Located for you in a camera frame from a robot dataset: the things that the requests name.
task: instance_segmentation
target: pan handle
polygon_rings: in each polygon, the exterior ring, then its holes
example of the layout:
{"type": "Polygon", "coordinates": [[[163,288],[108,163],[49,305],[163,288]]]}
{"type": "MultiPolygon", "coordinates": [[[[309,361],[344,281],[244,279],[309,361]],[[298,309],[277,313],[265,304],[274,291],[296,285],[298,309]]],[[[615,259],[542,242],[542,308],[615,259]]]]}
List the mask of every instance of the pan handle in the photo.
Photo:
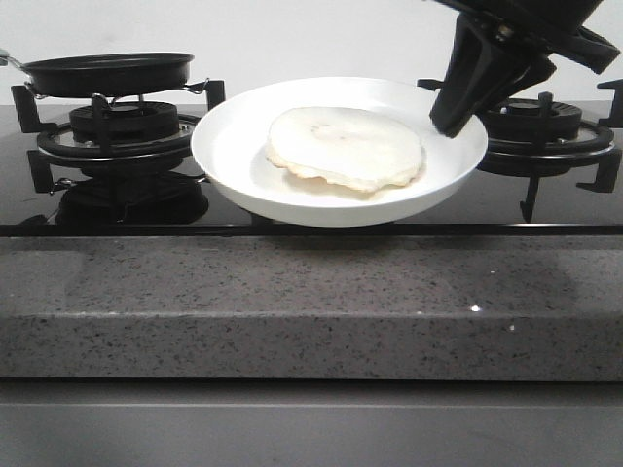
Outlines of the pan handle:
{"type": "Polygon", "coordinates": [[[6,66],[7,63],[11,63],[19,71],[26,73],[26,71],[23,68],[23,64],[19,60],[17,60],[16,58],[13,58],[11,54],[9,54],[4,49],[0,49],[0,66],[6,66]]]}

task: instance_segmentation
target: granite countertop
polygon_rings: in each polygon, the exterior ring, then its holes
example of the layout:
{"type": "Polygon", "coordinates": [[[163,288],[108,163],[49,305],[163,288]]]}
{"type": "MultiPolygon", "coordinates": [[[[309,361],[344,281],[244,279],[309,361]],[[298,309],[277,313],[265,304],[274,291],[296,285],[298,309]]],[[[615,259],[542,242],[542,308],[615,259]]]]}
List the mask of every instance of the granite countertop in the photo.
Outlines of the granite countertop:
{"type": "Polygon", "coordinates": [[[0,238],[0,377],[623,380],[623,238],[0,238]]]}

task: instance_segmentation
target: burner cap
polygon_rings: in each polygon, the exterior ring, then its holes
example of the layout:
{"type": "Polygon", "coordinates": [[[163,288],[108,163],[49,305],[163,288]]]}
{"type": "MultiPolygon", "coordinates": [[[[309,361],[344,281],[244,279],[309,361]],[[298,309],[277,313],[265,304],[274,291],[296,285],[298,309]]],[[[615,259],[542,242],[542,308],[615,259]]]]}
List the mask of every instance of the burner cap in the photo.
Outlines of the burner cap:
{"type": "MultiPolygon", "coordinates": [[[[165,138],[179,130],[177,108],[165,102],[123,102],[103,111],[106,134],[113,144],[165,138]]],[[[69,112],[74,139],[98,144],[97,121],[92,106],[69,112]]]]}
{"type": "Polygon", "coordinates": [[[538,100],[508,99],[480,115],[489,137],[505,141],[559,141],[577,137],[582,111],[553,102],[547,112],[538,100]]]}

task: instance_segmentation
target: gas stove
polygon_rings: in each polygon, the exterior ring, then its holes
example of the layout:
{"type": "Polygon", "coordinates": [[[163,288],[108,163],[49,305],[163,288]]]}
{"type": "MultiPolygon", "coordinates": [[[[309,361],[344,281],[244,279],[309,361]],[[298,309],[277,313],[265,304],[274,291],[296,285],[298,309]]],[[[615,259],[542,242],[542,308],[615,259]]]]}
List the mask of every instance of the gas stove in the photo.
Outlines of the gas stove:
{"type": "Polygon", "coordinates": [[[225,98],[223,82],[193,85],[207,107],[180,109],[142,95],[37,106],[31,90],[14,87],[16,107],[0,107],[16,123],[0,135],[0,234],[623,234],[623,134],[610,128],[621,126],[620,85],[603,85],[617,88],[613,104],[507,99],[480,115],[489,151],[458,193],[352,229],[283,224],[216,191],[189,143],[200,116],[225,98]]]}

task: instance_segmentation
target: countertop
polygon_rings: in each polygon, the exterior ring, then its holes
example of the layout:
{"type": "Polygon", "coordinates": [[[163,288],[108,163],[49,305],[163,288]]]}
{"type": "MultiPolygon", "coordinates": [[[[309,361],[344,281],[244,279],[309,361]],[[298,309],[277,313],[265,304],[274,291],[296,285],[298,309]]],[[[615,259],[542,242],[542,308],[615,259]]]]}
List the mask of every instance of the countertop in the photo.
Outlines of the countertop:
{"type": "Polygon", "coordinates": [[[1,377],[623,380],[623,238],[0,238],[1,377]]]}

